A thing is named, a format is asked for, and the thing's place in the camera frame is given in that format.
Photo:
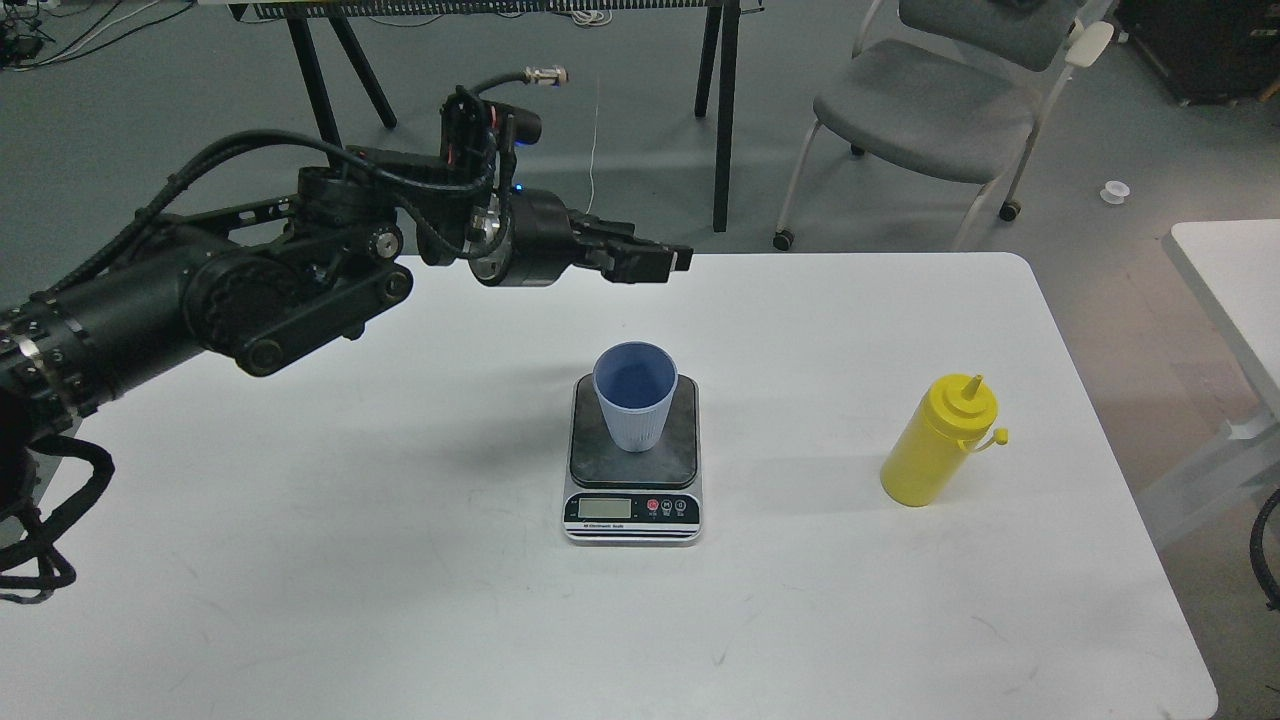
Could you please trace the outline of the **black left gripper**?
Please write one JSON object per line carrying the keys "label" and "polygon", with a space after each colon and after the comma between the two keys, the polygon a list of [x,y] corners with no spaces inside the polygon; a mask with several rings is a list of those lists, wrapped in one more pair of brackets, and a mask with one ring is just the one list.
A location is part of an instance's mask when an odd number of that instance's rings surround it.
{"label": "black left gripper", "polygon": [[664,284],[692,264],[691,247],[641,238],[634,223],[570,209],[545,190],[513,193],[509,210],[507,241],[470,263],[484,286],[545,287],[571,266],[591,268],[616,284]]}

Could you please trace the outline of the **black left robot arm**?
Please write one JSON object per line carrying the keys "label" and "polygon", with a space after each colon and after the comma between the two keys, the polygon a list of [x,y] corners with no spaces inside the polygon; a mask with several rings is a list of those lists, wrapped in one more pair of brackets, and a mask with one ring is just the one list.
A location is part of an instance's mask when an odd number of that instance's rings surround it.
{"label": "black left robot arm", "polygon": [[[51,288],[3,310],[3,598],[32,605],[76,580],[58,541],[96,505],[111,455],[70,436],[78,419],[202,352],[271,375],[337,338],[357,340],[413,286],[398,261],[401,211],[430,266],[465,260],[489,287],[545,287],[571,266],[621,284],[664,283],[692,250],[568,209],[515,182],[538,114],[485,97],[557,87],[561,67],[458,86],[434,155],[344,146],[282,129],[220,138],[170,176],[133,220]],[[172,202],[224,163],[297,146],[326,155],[292,195],[193,215]]]}

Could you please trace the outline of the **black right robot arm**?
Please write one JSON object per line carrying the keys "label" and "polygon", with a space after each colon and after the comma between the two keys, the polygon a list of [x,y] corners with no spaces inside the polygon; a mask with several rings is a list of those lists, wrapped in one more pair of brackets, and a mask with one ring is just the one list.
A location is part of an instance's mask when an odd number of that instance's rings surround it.
{"label": "black right robot arm", "polygon": [[1265,606],[1268,611],[1279,610],[1279,583],[1268,565],[1265,550],[1265,534],[1268,520],[1279,506],[1279,489],[1275,489],[1261,505],[1251,527],[1248,541],[1248,559],[1251,570],[1260,591],[1265,596]]}

